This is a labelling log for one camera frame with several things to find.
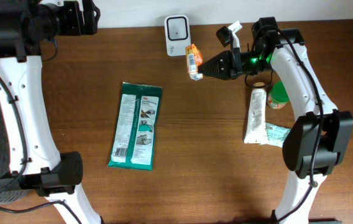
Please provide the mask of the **orange tissue packet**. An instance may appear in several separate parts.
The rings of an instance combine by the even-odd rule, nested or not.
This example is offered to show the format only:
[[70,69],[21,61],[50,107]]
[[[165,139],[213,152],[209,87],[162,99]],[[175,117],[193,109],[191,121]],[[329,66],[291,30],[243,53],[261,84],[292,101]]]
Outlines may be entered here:
[[185,48],[187,72],[192,80],[200,80],[203,74],[198,71],[198,67],[203,63],[202,53],[195,44]]

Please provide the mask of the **green lid jar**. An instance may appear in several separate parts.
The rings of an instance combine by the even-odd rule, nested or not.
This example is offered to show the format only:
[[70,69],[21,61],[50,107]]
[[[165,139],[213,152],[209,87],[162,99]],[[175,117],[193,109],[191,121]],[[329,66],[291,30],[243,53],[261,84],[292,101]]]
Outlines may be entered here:
[[274,84],[267,96],[267,105],[271,109],[281,109],[289,102],[286,89],[282,82]]

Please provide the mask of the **white tube gold cap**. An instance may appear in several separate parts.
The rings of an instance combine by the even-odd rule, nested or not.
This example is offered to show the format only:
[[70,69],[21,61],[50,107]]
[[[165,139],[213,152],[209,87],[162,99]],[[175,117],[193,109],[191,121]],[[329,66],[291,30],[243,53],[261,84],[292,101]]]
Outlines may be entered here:
[[264,85],[265,83],[263,82],[254,83],[254,87],[250,96],[247,129],[244,138],[245,144],[268,143],[265,124],[267,92]]

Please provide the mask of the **light green wipes packet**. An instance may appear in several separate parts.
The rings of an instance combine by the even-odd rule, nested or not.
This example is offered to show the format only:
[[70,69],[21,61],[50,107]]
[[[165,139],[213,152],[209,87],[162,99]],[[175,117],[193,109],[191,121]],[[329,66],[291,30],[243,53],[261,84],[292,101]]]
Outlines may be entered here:
[[265,124],[265,129],[267,138],[264,144],[277,147],[283,147],[283,143],[291,131],[289,128],[280,127],[270,123]]

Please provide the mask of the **green 3M gloves package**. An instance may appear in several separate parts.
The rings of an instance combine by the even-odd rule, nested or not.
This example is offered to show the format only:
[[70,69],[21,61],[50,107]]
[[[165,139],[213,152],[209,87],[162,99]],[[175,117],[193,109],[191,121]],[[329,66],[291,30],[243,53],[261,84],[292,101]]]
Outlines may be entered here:
[[122,84],[108,167],[153,169],[155,127],[161,101],[160,86]]

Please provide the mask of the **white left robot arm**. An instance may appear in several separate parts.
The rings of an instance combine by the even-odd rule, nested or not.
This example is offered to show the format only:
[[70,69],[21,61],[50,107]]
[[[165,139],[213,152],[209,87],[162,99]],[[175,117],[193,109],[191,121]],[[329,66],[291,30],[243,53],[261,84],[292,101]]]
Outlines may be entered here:
[[102,223],[83,190],[78,152],[53,140],[42,91],[41,44],[97,33],[92,0],[0,1],[0,211],[33,190],[67,223]]

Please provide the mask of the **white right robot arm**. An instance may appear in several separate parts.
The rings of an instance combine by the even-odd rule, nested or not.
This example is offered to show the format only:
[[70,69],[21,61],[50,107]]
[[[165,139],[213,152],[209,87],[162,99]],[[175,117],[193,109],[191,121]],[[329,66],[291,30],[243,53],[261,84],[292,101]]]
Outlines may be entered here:
[[278,74],[295,123],[282,147],[289,170],[286,186],[269,222],[309,223],[309,211],[319,187],[344,159],[353,117],[348,111],[339,111],[323,90],[298,29],[279,29],[274,17],[262,17],[251,27],[251,49],[242,52],[236,36],[241,27],[236,21],[216,32],[220,43],[230,49],[200,65],[198,71],[220,80],[264,71]]

